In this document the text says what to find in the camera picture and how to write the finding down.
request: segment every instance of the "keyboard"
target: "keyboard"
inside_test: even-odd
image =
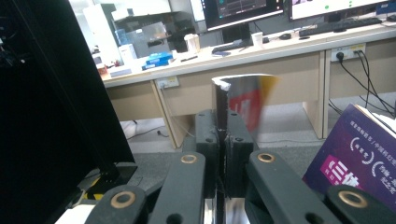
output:
[[[346,29],[382,23],[379,18],[366,18],[361,20],[344,20],[338,22],[323,23],[313,29],[306,29],[299,32],[300,36],[319,35],[329,32],[342,32]]]
[[[241,49],[241,48],[249,47],[252,45],[253,45],[253,43],[251,42],[251,39],[235,40],[230,45],[224,45],[224,46],[219,46],[219,47],[213,48],[212,53],[216,53],[219,51],[227,51],[227,50],[232,50],[232,49]]]

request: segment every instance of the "desk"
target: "desk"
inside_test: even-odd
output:
[[[120,120],[163,117],[174,147],[180,147],[192,115],[212,108],[212,77],[264,73],[281,77],[268,105],[302,102],[318,138],[328,134],[328,100],[365,94],[365,90],[331,63],[331,49],[366,43],[373,83],[378,93],[396,91],[396,23],[347,30],[343,33],[313,35],[300,40],[272,40],[263,49],[250,47],[231,51],[225,58],[213,58],[211,48],[197,59],[177,59],[165,67],[115,78],[104,78],[110,100]],[[361,61],[351,59],[345,66],[366,83]],[[161,91],[156,79],[177,76],[180,86]]]

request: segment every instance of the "circular hole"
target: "circular hole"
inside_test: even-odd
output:
[[[257,156],[259,161],[263,162],[273,162],[275,160],[275,156],[268,154],[268,153],[261,153]]]
[[[166,224],[181,224],[183,217],[179,214],[172,214],[166,219]]]
[[[188,164],[195,163],[197,161],[197,157],[194,155],[185,155],[181,157],[181,161],[183,163],[188,163]]]
[[[126,203],[131,199],[131,196],[128,194],[122,194],[117,198],[117,203]]]
[[[305,215],[305,219],[311,224],[323,224],[324,221],[321,217],[316,214],[308,213]]]
[[[114,208],[124,208],[134,203],[136,195],[131,191],[122,191],[111,198],[111,206]]]
[[[340,197],[341,201],[352,207],[364,208],[368,204],[363,196],[349,190],[342,190],[338,192],[338,197]]]

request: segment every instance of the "wall outlet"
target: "wall outlet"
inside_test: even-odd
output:
[[[363,53],[366,53],[366,44],[357,44],[351,46],[345,46],[341,48],[332,49],[332,62],[338,62],[337,53],[343,52],[344,53],[344,60],[359,58],[359,54],[354,53],[356,50],[362,50]]]
[[[160,88],[170,88],[179,86],[177,77],[163,77],[157,79],[157,87]]]

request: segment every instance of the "cup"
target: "cup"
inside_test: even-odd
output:
[[[262,49],[262,32],[252,34],[251,40],[255,48]]]
[[[199,44],[198,35],[185,35],[184,40],[186,41],[187,49],[189,53],[198,53],[201,49]]]

